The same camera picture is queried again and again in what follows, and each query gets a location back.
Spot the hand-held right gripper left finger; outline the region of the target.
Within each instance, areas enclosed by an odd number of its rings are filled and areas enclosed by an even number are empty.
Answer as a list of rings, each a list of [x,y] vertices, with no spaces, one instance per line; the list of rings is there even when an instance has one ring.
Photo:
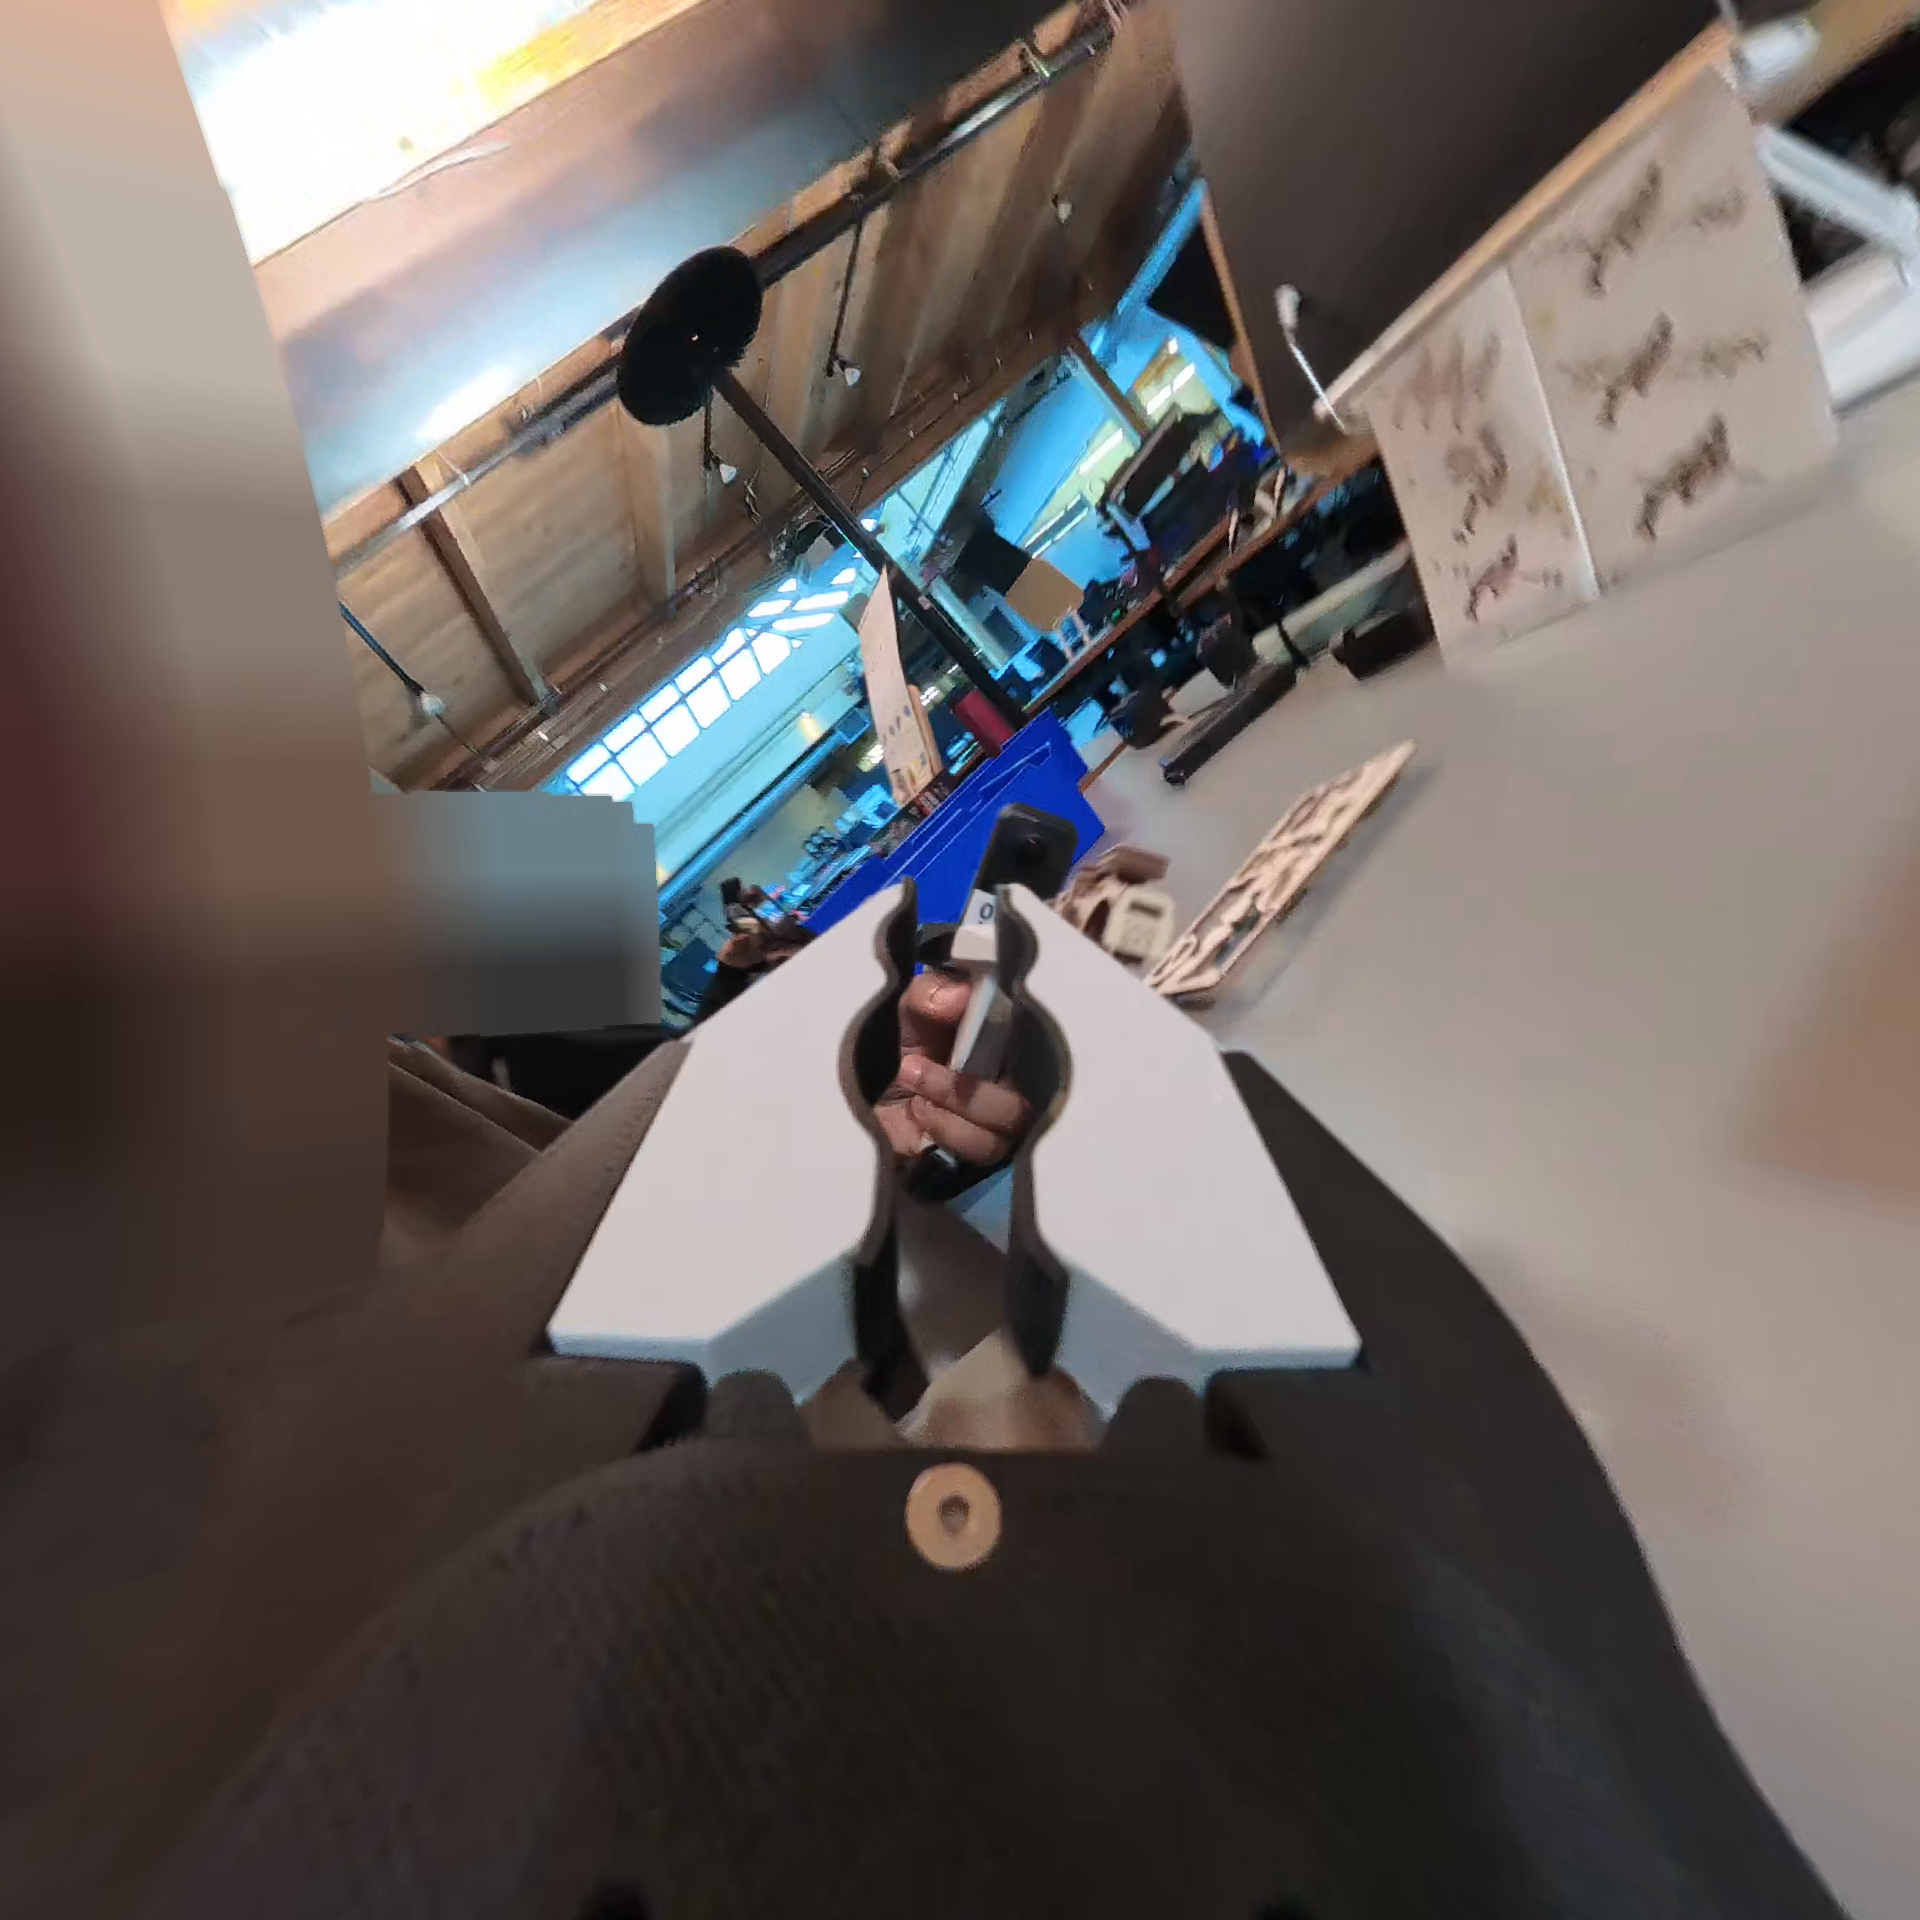
[[[905,1356],[878,1105],[918,965],[912,879],[707,1019],[545,1337],[701,1375],[889,1375]]]

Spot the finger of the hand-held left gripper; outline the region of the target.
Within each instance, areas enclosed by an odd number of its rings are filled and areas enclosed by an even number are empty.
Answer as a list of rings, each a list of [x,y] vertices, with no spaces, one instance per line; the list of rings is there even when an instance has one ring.
[[[995,966],[953,966],[968,1007],[951,1039],[950,1067],[969,1078],[1001,1078],[1018,1031],[1018,999]]]

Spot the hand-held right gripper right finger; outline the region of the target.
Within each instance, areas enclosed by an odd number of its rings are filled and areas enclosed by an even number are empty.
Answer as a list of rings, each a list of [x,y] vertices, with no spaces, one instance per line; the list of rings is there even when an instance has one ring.
[[[1351,1370],[1360,1333],[1211,1037],[1031,890],[1001,887],[995,926],[1024,1370],[1106,1418],[1145,1380]]]

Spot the wooden puzzle model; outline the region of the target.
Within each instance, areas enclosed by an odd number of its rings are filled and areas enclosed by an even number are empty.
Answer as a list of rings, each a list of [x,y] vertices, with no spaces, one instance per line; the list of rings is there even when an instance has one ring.
[[[1178,931],[1167,876],[1167,855],[1115,846],[1082,862],[1050,906],[1125,966],[1150,972]]]

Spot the white desk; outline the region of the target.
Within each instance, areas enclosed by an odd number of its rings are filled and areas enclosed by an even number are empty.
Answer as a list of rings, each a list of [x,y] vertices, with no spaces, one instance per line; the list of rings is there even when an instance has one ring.
[[[1912,382],[1791,523],[1094,785],[1189,917],[1416,742],[1202,1023],[1517,1319],[1851,1916],[1919,1891],[1917,535]]]

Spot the person's left hand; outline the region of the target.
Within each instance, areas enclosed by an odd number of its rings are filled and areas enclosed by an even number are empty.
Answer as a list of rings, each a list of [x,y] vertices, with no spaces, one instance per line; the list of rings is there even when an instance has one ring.
[[[941,1148],[966,1169],[997,1169],[1026,1134],[1034,1111],[1010,1078],[953,1067],[969,1003],[969,978],[944,966],[920,972],[901,995],[899,1069],[873,1109],[899,1163]]]

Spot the large blue plastic bin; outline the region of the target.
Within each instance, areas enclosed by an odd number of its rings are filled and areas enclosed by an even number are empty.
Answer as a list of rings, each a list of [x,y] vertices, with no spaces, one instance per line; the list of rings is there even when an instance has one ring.
[[[997,819],[1015,805],[1067,821],[1073,859],[1087,857],[1106,828],[1083,791],[1089,763],[1066,723],[1040,713],[1008,748],[981,761],[953,795],[914,826],[891,855],[866,859],[807,910],[807,927],[824,937],[866,900],[912,879],[921,924],[953,924],[963,917],[973,879],[989,853]]]

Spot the wooden puzzle sheet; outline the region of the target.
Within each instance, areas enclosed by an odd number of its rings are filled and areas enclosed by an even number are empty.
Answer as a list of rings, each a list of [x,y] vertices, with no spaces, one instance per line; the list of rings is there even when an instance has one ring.
[[[1259,942],[1293,915],[1417,757],[1406,738],[1309,789],[1266,830],[1144,983],[1167,1001],[1211,1001]]]

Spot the person's beige trousers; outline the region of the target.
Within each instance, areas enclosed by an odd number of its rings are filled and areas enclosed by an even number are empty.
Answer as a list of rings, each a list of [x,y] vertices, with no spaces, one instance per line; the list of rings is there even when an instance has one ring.
[[[667,1042],[576,1119],[419,1039],[389,1039],[389,1211],[451,1233],[539,1169],[565,1194],[610,1189],[654,1129],[690,1045]]]

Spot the black floor lamp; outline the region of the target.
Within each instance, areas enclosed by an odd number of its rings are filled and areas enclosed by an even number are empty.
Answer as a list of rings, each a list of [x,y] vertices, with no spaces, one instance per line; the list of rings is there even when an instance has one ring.
[[[877,569],[878,585],[904,589],[920,623],[997,717],[1014,732],[1024,709],[1005,687],[963,623],[899,567],[863,517],[832,491],[825,476],[739,383],[737,366],[759,332],[763,289],[758,265],[737,246],[712,246],[672,270],[635,314],[615,366],[615,397],[640,426],[677,426],[727,405],[761,450],[856,553]]]

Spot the illustrated instruction sheet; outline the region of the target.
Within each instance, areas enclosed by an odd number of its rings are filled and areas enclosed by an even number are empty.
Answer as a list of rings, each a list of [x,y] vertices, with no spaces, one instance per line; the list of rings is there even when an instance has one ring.
[[[1691,76],[1354,397],[1447,657],[1811,491],[1833,394],[1731,76]]]

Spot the dark flat screen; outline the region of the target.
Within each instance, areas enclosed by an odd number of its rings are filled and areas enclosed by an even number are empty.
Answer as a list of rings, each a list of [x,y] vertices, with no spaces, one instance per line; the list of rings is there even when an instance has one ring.
[[[1210,234],[1277,441],[1709,2],[1178,2]]]

